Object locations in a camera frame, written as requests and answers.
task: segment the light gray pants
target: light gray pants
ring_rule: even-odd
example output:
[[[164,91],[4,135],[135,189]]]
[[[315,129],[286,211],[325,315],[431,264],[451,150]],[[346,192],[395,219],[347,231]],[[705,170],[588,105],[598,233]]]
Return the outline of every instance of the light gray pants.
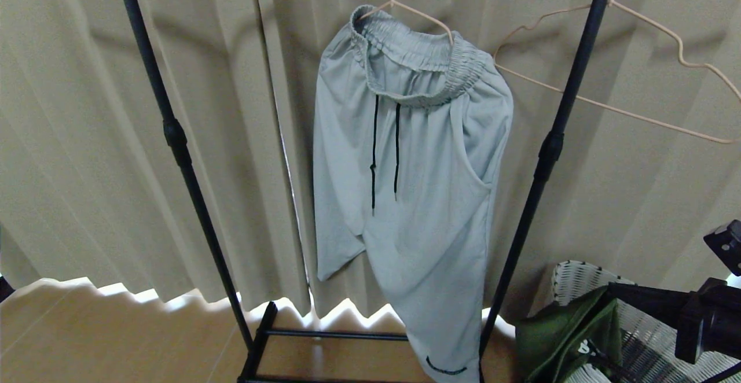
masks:
[[[314,117],[318,278],[363,251],[440,383],[479,381],[482,294],[512,96],[454,32],[360,6],[325,49]]]

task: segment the green garment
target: green garment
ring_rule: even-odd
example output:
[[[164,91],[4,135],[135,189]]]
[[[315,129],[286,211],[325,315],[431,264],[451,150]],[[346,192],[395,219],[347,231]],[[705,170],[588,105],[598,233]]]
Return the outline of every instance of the green garment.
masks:
[[[598,288],[565,307],[555,302],[516,326],[517,363],[524,382],[560,383],[590,357],[588,340],[614,364],[622,364],[617,301]]]

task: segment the black drawstring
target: black drawstring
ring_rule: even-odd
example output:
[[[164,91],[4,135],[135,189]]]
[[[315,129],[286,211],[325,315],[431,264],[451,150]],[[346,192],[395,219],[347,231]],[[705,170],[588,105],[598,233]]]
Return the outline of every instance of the black drawstring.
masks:
[[[397,183],[399,182],[399,111],[402,104],[397,103],[397,171],[394,173],[394,201],[397,200]]]
[[[376,95],[376,114],[373,117],[373,164],[370,165],[370,208],[376,209],[376,130],[378,129],[378,95]]]
[[[376,136],[378,135],[378,106],[379,96],[376,95],[376,112],[373,116],[373,163],[370,165],[370,208],[376,209]],[[397,103],[397,169],[394,173],[394,201],[397,200],[399,185],[399,115],[402,105]]]

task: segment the pink wire hanger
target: pink wire hanger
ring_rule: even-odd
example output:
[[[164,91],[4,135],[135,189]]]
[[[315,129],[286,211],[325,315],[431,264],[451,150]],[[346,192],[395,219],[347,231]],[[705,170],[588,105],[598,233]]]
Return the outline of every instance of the pink wire hanger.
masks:
[[[445,25],[445,23],[439,21],[438,19],[435,19],[435,17],[428,16],[427,14],[424,14],[423,12],[419,11],[418,9],[415,9],[413,7],[410,7],[410,6],[408,6],[408,5],[404,4],[404,3],[400,3],[397,0],[389,0],[389,1],[386,1],[385,3],[383,3],[380,6],[376,7],[375,9],[372,9],[371,11],[369,11],[369,12],[363,14],[362,16],[358,17],[358,19],[355,20],[355,21],[359,21],[359,20],[365,19],[365,17],[368,17],[371,14],[374,14],[376,12],[379,12],[382,9],[386,8],[386,7],[394,7],[394,6],[402,7],[403,9],[406,9],[408,11],[411,11],[414,14],[417,14],[418,16],[424,17],[425,19],[428,19],[429,21],[432,21],[434,24],[439,25],[447,33],[447,38],[450,40],[450,44],[451,45],[453,44],[453,33],[450,32],[450,28],[447,25]]]
[[[715,67],[715,66],[713,66],[711,64],[693,64],[691,62],[685,61],[685,58],[684,58],[684,55],[683,55],[683,52],[684,52],[684,44],[682,42],[682,38],[679,35],[677,35],[677,33],[672,32],[672,30],[668,29],[667,27],[665,27],[664,25],[660,24],[659,22],[656,22],[653,19],[649,19],[649,17],[643,16],[643,14],[640,14],[640,12],[637,12],[637,11],[635,11],[633,9],[630,9],[627,6],[624,6],[624,5],[622,5],[621,3],[618,3],[615,0],[609,0],[608,6],[617,7],[617,9],[621,9],[622,11],[627,12],[628,14],[631,14],[632,16],[638,17],[638,19],[640,19],[642,21],[645,21],[648,24],[653,25],[653,27],[656,27],[657,29],[661,30],[662,32],[664,32],[667,35],[669,35],[670,37],[672,37],[674,40],[677,41],[677,61],[680,62],[680,64],[682,66],[688,67],[688,68],[706,68],[706,69],[711,70],[712,73],[714,73],[715,75],[717,75],[717,77],[720,78],[723,81],[723,83],[725,83],[726,87],[728,87],[731,90],[731,92],[733,92],[733,94],[736,95],[736,99],[738,99],[739,104],[741,104],[741,93],[739,92],[738,88],[736,88],[733,85],[733,83],[731,83],[731,81],[728,79],[728,77],[725,76],[723,74],[723,72],[720,72],[720,69],[718,69],[717,67]],[[500,48],[507,42],[507,40],[510,37],[512,37],[512,35],[514,35],[515,33],[519,32],[519,30],[523,30],[523,29],[524,30],[533,30],[533,29],[535,29],[535,27],[537,27],[538,24],[540,24],[540,21],[542,21],[542,19],[545,19],[548,16],[555,16],[556,14],[561,14],[563,12],[572,12],[572,11],[577,11],[577,10],[580,10],[580,9],[588,9],[589,7],[590,7],[590,4],[585,4],[583,6],[577,6],[577,7],[572,7],[572,8],[569,8],[569,9],[561,9],[561,10],[558,10],[558,11],[549,12],[548,14],[543,14],[543,16],[540,16],[540,18],[537,19],[537,21],[535,21],[535,24],[533,24],[533,25],[521,25],[520,27],[517,27],[515,30],[513,30],[513,32],[511,32],[510,34],[508,34],[507,37],[504,38],[504,40],[502,40],[502,43],[500,44],[500,47],[498,47],[497,50],[494,51],[494,54],[492,55],[493,58],[494,58],[494,62],[497,63],[497,53],[498,53],[498,51],[500,51]],[[498,69],[502,69],[503,71],[508,72],[508,73],[511,73],[512,75],[515,75],[517,77],[520,77],[520,78],[522,78],[524,80],[529,80],[529,82],[536,83],[537,85],[540,85],[541,87],[544,87],[544,88],[548,88],[548,90],[553,90],[553,91],[556,91],[558,93],[563,93],[563,90],[561,90],[560,88],[551,87],[551,85],[547,85],[546,83],[540,82],[539,80],[534,80],[533,78],[527,77],[526,75],[522,75],[519,72],[515,72],[515,71],[513,71],[511,69],[505,68],[505,67],[501,66],[500,64],[496,64],[496,66],[497,66]],[[682,127],[678,127],[678,126],[675,126],[675,125],[672,125],[672,124],[669,124],[669,123],[665,123],[663,121],[650,119],[650,117],[640,116],[640,115],[635,114],[633,112],[625,111],[624,109],[619,109],[619,108],[616,108],[614,106],[609,106],[609,105],[603,104],[601,102],[590,100],[589,98],[584,98],[583,96],[580,96],[580,95],[577,95],[577,98],[580,99],[580,100],[582,100],[582,101],[588,102],[590,104],[603,107],[604,109],[608,109],[609,111],[618,112],[619,114],[623,114],[623,116],[633,117],[634,119],[646,121],[646,122],[649,122],[651,124],[655,124],[655,125],[660,126],[660,127],[665,127],[667,129],[670,129],[670,130],[675,130],[675,131],[682,132],[682,133],[685,133],[685,134],[688,134],[688,135],[693,135],[694,137],[703,138],[704,140],[714,141],[715,143],[733,144],[733,143],[738,143],[739,141],[741,141],[741,137],[738,137],[738,138],[717,138],[717,137],[714,137],[712,135],[707,135],[707,134],[704,134],[704,133],[701,133],[701,132],[696,132],[696,131],[693,131],[693,130],[688,130],[688,129],[685,129],[685,128],[682,128]]]

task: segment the light under curtain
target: light under curtain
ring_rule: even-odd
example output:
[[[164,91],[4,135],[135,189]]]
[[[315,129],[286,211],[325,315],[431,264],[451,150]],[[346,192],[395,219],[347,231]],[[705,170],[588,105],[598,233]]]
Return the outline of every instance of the light under curtain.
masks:
[[[365,256],[316,278],[310,177],[320,54],[354,7],[387,0],[140,0],[175,114],[245,309],[288,296],[299,312],[384,301]],[[400,0],[493,51],[517,25],[589,0]],[[688,60],[741,82],[741,0],[619,0],[680,33]],[[419,31],[439,32],[393,10]],[[500,61],[566,83],[585,12],[548,19]],[[609,9],[581,94],[720,136],[741,106],[675,47]],[[0,3],[0,271],[122,281],[170,299],[223,290],[161,120],[121,0]],[[505,75],[515,98],[498,183],[490,300],[559,95]],[[695,290],[728,273],[702,235],[741,208],[741,149],[577,102],[503,314],[527,312],[542,273],[579,259],[641,285]]]

